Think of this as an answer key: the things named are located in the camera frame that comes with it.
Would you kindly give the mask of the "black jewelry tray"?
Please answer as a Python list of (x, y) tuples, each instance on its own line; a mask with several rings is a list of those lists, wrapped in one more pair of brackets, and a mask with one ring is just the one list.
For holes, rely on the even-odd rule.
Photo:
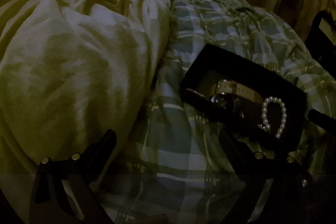
[(233, 125), (265, 145), (299, 146), (307, 95), (276, 72), (206, 44), (179, 83), (183, 102), (205, 118)]

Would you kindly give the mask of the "plaid blue-green bedsheet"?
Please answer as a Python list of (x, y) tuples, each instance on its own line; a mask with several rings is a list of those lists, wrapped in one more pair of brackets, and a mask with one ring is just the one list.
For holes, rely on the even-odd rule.
[(310, 174), (307, 223), (335, 223), (335, 140), (304, 120), (299, 146), (268, 146), (233, 125), (211, 121), (183, 102), (179, 83), (206, 44), (244, 57), (296, 85), (307, 112), (335, 116), (335, 79), (292, 28), (245, 0), (172, 0), (170, 38), (155, 88), (99, 195), (115, 223), (223, 223), (244, 189), (219, 144), (232, 131), (268, 159), (285, 153)]

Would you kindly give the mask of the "white crumpled duvet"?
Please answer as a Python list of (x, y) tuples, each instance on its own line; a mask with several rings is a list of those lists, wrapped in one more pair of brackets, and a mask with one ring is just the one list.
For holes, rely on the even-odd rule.
[(107, 130), (127, 142), (169, 39), (170, 0), (12, 0), (1, 8), (1, 190), (29, 220), (41, 159)]

